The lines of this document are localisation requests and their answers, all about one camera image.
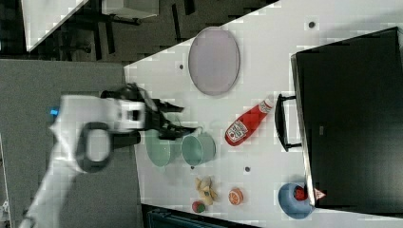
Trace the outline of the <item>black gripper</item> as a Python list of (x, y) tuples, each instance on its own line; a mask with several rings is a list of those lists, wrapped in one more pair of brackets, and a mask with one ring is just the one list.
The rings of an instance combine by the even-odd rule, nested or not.
[(161, 113), (181, 113), (183, 107), (161, 101), (160, 99), (152, 100), (147, 91), (138, 87), (136, 83), (127, 84), (118, 90), (117, 97), (130, 102), (139, 102), (144, 105), (144, 130), (158, 130), (160, 140), (175, 141), (181, 137), (194, 133), (196, 127), (186, 127), (169, 124), (162, 128), (163, 117)]

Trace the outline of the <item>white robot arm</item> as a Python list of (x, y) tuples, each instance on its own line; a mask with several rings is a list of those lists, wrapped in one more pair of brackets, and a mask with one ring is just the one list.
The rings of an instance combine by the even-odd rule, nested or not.
[(164, 116), (183, 108), (153, 99), (135, 83), (105, 90), (99, 97), (64, 95), (50, 130), (57, 143), (48, 170), (18, 228), (59, 228), (61, 210), (76, 177), (108, 167), (113, 153), (141, 142), (143, 131), (175, 141), (196, 131)]

